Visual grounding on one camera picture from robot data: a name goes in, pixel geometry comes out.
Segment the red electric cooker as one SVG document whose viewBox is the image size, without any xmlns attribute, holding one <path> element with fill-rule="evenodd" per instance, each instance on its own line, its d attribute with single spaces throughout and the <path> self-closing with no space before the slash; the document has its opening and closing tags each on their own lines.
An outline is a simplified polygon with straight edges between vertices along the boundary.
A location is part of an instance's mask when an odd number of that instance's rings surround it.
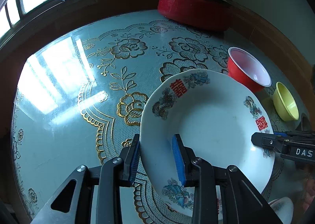
<svg viewBox="0 0 315 224">
<path fill-rule="evenodd" d="M 159 0 L 157 10 L 166 18 L 203 30 L 225 31 L 230 26 L 230 5 L 221 0 Z"/>
</svg>

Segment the floral plastic tablecloth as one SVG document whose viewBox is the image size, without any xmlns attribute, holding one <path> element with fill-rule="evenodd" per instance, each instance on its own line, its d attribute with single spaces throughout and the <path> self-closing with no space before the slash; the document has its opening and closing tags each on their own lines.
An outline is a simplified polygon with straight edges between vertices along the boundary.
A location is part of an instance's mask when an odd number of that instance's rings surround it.
<svg viewBox="0 0 315 224">
<path fill-rule="evenodd" d="M 78 165 L 101 165 L 119 155 L 140 132 L 149 97 L 168 78 L 191 69 L 229 76 L 228 49 L 253 55 L 272 84 L 255 94 L 274 131 L 284 122 L 272 96 L 276 82 L 292 93 L 300 115 L 306 106 L 280 69 L 234 31 L 221 38 L 177 24 L 157 11 L 123 14 L 74 30 L 30 56 L 18 82 L 12 120 L 12 155 L 17 186 L 34 218 Z M 301 172 L 274 153 L 267 201 L 296 199 Z"/>
</svg>

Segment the large purple floral plate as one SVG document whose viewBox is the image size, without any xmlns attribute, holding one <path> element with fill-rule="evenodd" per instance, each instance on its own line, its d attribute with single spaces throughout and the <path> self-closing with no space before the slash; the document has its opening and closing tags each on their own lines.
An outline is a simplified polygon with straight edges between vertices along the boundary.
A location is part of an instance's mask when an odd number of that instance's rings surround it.
<svg viewBox="0 0 315 224">
<path fill-rule="evenodd" d="M 289 197 L 275 199 L 269 202 L 269 205 L 283 224 L 291 224 L 294 213 L 294 204 Z"/>
</svg>

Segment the red plastic bowl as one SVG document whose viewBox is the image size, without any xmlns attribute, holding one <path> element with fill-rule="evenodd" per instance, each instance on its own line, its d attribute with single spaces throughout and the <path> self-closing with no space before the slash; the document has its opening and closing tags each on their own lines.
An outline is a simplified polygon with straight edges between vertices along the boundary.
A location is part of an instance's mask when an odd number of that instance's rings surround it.
<svg viewBox="0 0 315 224">
<path fill-rule="evenodd" d="M 271 86 L 268 71 L 249 52 L 238 47 L 230 47 L 228 54 L 227 68 L 231 78 L 254 93 Z"/>
</svg>

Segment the white plate red characters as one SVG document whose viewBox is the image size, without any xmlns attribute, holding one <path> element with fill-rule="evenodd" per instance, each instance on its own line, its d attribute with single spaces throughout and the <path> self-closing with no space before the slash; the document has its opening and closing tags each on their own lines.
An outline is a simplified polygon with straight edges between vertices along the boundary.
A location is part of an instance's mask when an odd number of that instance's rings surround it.
<svg viewBox="0 0 315 224">
<path fill-rule="evenodd" d="M 166 79 L 149 97 L 140 123 L 140 157 L 162 201 L 191 216 L 194 190 L 178 179 L 173 135 L 213 166 L 237 166 L 262 192 L 275 156 L 252 144 L 256 132 L 271 133 L 272 126 L 255 94 L 222 73 L 191 69 Z"/>
</svg>

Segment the stainless steel bowl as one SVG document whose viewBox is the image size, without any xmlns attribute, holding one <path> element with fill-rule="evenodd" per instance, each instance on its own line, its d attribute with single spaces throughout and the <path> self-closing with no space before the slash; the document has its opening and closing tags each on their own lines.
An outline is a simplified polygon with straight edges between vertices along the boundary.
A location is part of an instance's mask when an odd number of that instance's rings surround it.
<svg viewBox="0 0 315 224">
<path fill-rule="evenodd" d="M 311 131 L 312 130 L 311 122 L 305 113 L 301 114 L 301 121 L 297 127 L 297 130 L 299 130 L 299 131 Z"/>
</svg>

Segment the yellow plastic bowl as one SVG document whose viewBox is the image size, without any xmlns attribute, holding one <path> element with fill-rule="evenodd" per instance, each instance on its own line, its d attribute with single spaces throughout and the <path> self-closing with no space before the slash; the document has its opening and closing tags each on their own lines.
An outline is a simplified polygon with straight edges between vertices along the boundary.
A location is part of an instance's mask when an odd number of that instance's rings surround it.
<svg viewBox="0 0 315 224">
<path fill-rule="evenodd" d="M 289 122 L 299 119 L 299 111 L 295 99 L 283 83 L 276 82 L 272 100 L 277 114 L 283 121 Z"/>
</svg>

